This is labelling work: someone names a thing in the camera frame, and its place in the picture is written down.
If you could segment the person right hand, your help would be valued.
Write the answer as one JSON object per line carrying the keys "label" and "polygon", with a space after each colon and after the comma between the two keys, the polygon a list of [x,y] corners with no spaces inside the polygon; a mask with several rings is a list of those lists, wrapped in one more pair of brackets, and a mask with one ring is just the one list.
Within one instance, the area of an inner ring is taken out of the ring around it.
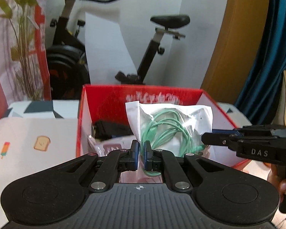
{"label": "person right hand", "polygon": [[271,170],[268,173],[267,180],[277,189],[280,195],[280,202],[284,199],[284,194],[286,191],[286,179],[282,179],[277,174],[277,167],[275,164],[270,164]]}

